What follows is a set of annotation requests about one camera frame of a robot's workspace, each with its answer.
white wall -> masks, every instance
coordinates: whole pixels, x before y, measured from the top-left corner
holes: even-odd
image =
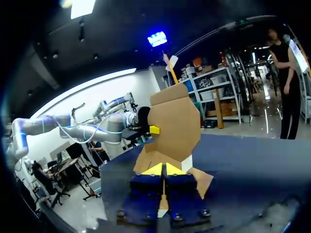
[[[165,81],[163,80],[163,76],[167,75],[167,70],[165,67],[151,67],[153,75],[155,76],[155,80],[159,87],[159,91],[167,88]]]
[[[117,77],[111,80],[98,83],[86,89],[83,89],[71,96],[58,102],[52,108],[44,112],[48,115],[59,115],[70,113],[72,108],[85,103],[85,107],[77,110],[77,122],[86,120],[92,117],[93,112],[102,100],[110,102],[116,98],[132,92],[135,103],[138,106],[150,106],[150,96],[158,92],[156,78],[152,69],[141,71],[130,75]],[[63,139],[59,136],[59,129],[56,128],[48,133],[43,133],[36,136],[27,136],[29,153],[28,158],[31,160],[40,160],[46,157],[47,161],[51,160],[50,153],[62,146],[66,142],[73,144],[70,139]],[[118,146],[107,146],[107,153],[111,157],[115,157],[123,153],[123,144]]]

cardboard tube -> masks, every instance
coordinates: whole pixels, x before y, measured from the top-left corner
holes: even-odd
[[[178,80],[177,80],[176,74],[175,74],[175,72],[174,72],[174,69],[173,69],[173,67],[172,67],[172,65],[171,65],[171,62],[170,62],[170,60],[169,60],[169,57],[168,57],[166,54],[164,54],[164,58],[165,58],[165,60],[166,60],[166,62],[167,62],[167,65],[168,65],[169,68],[170,68],[170,71],[171,71],[172,75],[173,75],[174,82],[175,82],[175,84],[177,84],[177,83],[178,83]]]
[[[220,98],[219,98],[218,89],[213,90],[213,96],[214,96],[214,102],[215,102],[215,108],[216,108],[218,128],[223,129],[224,128],[224,121],[223,121],[222,110],[220,108]]]

yellow block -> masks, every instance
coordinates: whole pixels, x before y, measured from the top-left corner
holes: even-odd
[[[154,133],[154,134],[160,134],[160,128],[158,128],[157,126],[150,126],[150,133]]]
[[[160,176],[162,173],[162,163],[159,163],[158,165],[153,166],[147,171],[144,171],[142,175],[152,175],[155,174],[156,176]]]
[[[173,174],[176,175],[185,175],[186,173],[176,167],[174,167],[173,165],[166,163],[166,174],[171,176]]]

black ceiling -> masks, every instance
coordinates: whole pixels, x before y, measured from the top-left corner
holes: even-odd
[[[152,50],[147,40],[153,33],[166,33],[169,44],[163,50],[173,55],[225,24],[273,14],[274,8],[264,2],[268,1],[96,0],[93,13],[83,17],[84,42],[79,41],[81,18],[71,20],[71,8],[58,7],[47,21],[37,26],[32,44],[61,88],[38,91],[40,94],[32,97],[37,104],[25,104],[19,115],[29,116],[52,96],[87,80],[130,67],[145,69],[156,60],[161,62],[161,51]],[[53,59],[55,51],[59,56]],[[95,53],[99,55],[97,60],[93,59]]]

storage bin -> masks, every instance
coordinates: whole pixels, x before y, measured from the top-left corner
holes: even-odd
[[[220,84],[220,83],[223,83],[226,81],[225,75],[219,75],[216,77],[211,77],[210,79],[213,82],[213,85],[217,85],[217,84]]]
[[[190,80],[184,82],[184,85],[186,85],[186,87],[187,87],[187,89],[188,89],[188,92],[193,91],[193,86],[192,86]]]
[[[200,93],[202,100],[213,99],[213,91],[205,91]]]
[[[224,97],[224,93],[225,93],[224,87],[218,89],[219,98]]]

